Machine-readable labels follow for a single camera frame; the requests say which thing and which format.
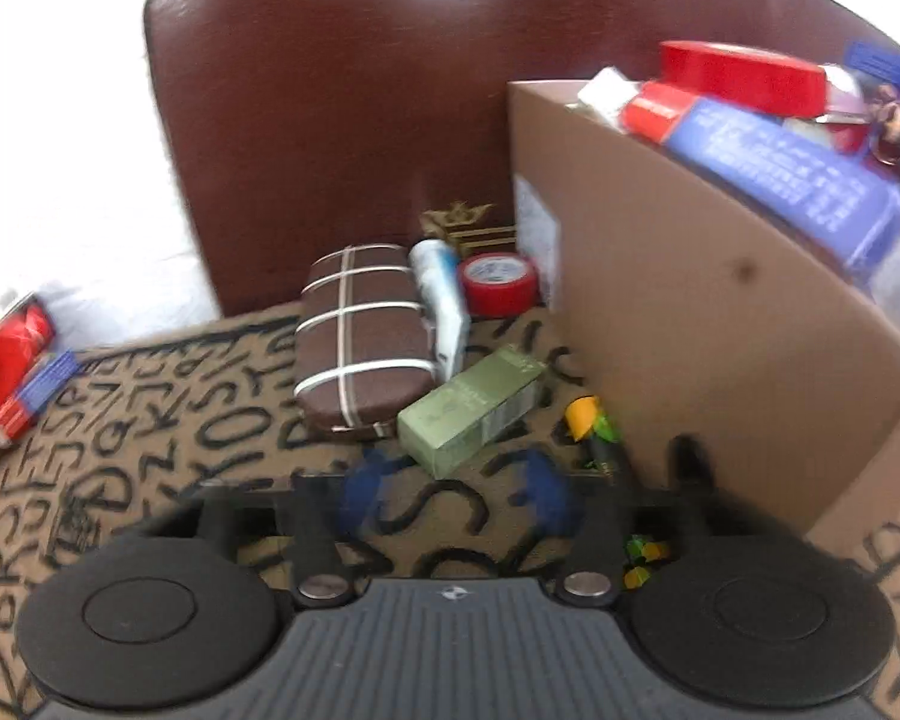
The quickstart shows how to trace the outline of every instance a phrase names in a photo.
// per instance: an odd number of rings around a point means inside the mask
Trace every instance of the green box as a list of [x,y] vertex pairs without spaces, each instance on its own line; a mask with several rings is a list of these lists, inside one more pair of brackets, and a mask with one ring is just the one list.
[[434,479],[446,478],[536,405],[544,370],[513,346],[497,349],[402,410],[400,443]]

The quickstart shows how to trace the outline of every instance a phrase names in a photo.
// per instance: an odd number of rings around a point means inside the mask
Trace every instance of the yellow object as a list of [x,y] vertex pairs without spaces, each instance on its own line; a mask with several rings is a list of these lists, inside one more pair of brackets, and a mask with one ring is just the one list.
[[567,427],[570,428],[570,435],[573,440],[578,442],[587,433],[589,433],[602,413],[600,408],[600,400],[595,395],[587,395],[579,397],[573,403],[567,406],[563,412],[563,418],[567,420]]
[[665,541],[651,541],[643,545],[642,552],[647,562],[666,560],[670,556],[670,545]]
[[638,587],[644,586],[648,579],[650,579],[650,571],[639,565],[624,574],[624,587],[627,590],[636,590]]

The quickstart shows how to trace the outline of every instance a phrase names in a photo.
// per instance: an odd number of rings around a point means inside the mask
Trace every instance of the cardboard box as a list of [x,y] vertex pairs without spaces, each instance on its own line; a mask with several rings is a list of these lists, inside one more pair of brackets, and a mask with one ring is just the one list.
[[518,245],[650,484],[693,433],[718,483],[849,554],[900,512],[900,332],[835,269],[648,143],[509,90]]
[[503,346],[397,415],[397,435],[434,479],[477,454],[538,400],[546,365]]

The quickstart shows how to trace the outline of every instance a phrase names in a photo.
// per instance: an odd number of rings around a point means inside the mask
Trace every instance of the brown cardboard box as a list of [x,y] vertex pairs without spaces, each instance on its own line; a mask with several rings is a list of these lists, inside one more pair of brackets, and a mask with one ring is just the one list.
[[900,333],[738,199],[568,109],[582,85],[511,85],[518,217],[521,193],[552,215],[551,308],[638,469],[662,483],[692,432],[723,488],[851,554],[900,512]]

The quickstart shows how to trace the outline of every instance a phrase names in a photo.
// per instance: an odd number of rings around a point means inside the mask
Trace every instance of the white tube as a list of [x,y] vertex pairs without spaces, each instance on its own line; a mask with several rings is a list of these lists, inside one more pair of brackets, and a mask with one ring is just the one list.
[[437,325],[437,370],[443,381],[463,367],[470,314],[460,282],[457,255],[445,242],[421,241],[410,250],[410,267],[430,318]]

